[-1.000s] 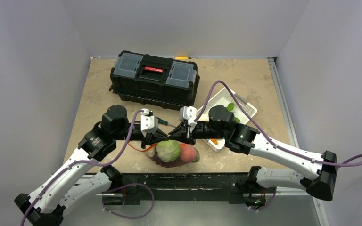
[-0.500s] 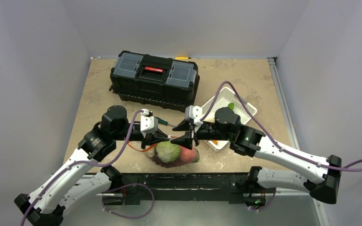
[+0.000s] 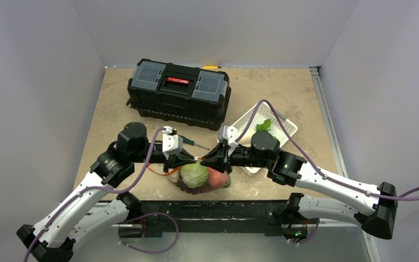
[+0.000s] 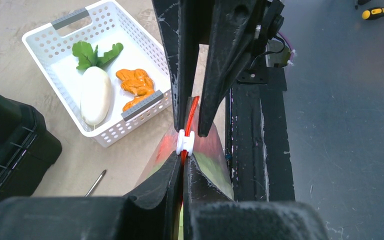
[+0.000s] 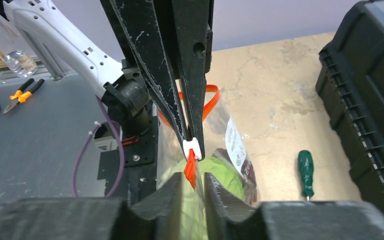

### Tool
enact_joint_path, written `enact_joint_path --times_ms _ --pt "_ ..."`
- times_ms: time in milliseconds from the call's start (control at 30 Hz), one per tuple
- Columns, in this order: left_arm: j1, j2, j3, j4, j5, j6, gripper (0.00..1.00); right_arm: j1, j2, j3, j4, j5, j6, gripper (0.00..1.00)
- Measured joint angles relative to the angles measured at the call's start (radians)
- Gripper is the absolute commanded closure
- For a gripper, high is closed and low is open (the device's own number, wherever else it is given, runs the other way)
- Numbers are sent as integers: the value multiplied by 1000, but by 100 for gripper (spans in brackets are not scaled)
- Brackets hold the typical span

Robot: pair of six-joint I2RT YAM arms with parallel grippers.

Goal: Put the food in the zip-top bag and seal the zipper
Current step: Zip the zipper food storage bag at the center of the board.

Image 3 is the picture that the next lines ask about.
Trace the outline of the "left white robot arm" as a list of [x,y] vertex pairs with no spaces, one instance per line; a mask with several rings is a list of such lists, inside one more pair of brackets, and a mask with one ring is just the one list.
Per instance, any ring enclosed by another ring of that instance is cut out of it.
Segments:
[[130,122],[118,133],[117,140],[99,155],[80,184],[37,224],[23,225],[17,234],[30,255],[40,259],[47,253],[62,254],[59,250],[72,228],[107,194],[125,194],[142,179],[149,163],[163,164],[164,171],[197,158],[183,148],[177,130],[165,126],[157,129],[151,140],[147,128],[140,122]]

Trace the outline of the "dark red toy grapes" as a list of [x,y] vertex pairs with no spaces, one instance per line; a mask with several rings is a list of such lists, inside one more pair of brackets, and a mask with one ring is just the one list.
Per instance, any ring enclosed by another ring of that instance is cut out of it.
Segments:
[[184,192],[186,192],[188,194],[192,194],[192,195],[208,193],[208,192],[211,191],[211,187],[209,186],[209,184],[207,182],[205,184],[203,184],[202,186],[195,187],[195,188],[190,188],[184,182],[177,181],[175,183],[175,186],[178,187],[181,191],[184,191]]

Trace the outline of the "clear orange-zip bag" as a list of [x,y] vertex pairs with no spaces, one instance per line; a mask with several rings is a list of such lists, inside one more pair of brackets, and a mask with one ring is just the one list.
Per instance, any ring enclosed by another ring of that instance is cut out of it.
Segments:
[[163,171],[163,164],[147,164],[147,169],[165,177],[170,183],[188,194],[204,194],[231,186],[229,174],[203,166],[200,162],[179,166],[168,172]]

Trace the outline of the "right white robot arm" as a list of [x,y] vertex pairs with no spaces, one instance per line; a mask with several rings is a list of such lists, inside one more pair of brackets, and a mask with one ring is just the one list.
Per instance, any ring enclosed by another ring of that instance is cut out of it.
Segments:
[[280,148],[280,142],[267,131],[255,133],[250,146],[239,145],[233,135],[221,135],[217,146],[204,155],[201,165],[218,172],[232,172],[235,166],[267,169],[267,177],[282,186],[309,189],[327,199],[290,195],[284,208],[291,222],[327,218],[356,224],[369,235],[393,238],[398,203],[396,188],[351,180],[314,166],[312,162]]

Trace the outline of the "pink toy peach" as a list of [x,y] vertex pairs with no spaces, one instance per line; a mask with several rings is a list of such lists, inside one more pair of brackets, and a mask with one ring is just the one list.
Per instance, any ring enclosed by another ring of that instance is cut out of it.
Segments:
[[226,173],[218,172],[214,169],[208,170],[208,184],[212,189],[223,188],[229,181]]

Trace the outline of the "green toy cabbage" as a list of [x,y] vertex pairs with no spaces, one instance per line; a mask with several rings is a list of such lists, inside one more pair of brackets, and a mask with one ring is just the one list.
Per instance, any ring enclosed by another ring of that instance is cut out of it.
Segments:
[[202,166],[200,162],[183,166],[179,173],[182,182],[190,188],[202,186],[208,181],[208,168]]

